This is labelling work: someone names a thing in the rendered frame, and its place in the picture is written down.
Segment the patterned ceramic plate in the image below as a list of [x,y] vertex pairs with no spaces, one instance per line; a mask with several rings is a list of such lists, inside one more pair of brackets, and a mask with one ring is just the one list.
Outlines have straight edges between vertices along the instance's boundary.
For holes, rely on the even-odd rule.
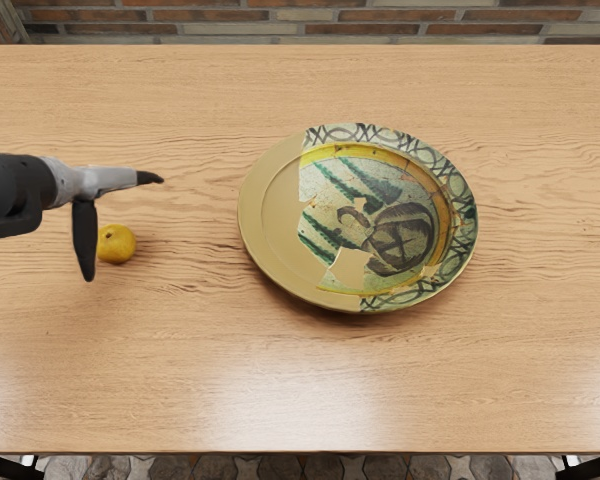
[[471,188],[444,154],[368,123],[314,126],[266,151],[237,214],[270,280],[346,313],[397,311],[438,294],[468,265],[479,231]]

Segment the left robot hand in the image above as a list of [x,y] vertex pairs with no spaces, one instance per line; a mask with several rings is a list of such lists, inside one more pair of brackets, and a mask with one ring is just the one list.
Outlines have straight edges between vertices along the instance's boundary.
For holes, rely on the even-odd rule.
[[95,201],[119,190],[147,184],[162,184],[156,173],[131,167],[79,166],[71,167],[55,157],[41,160],[56,181],[57,194],[51,209],[72,205],[72,242],[74,252],[86,282],[94,280],[98,243],[98,215]]

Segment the yellow pear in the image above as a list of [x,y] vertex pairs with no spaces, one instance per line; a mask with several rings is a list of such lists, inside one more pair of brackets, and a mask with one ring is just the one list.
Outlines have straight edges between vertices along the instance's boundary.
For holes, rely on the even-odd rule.
[[121,224],[108,224],[98,230],[96,255],[101,261],[122,264],[136,251],[135,234]]

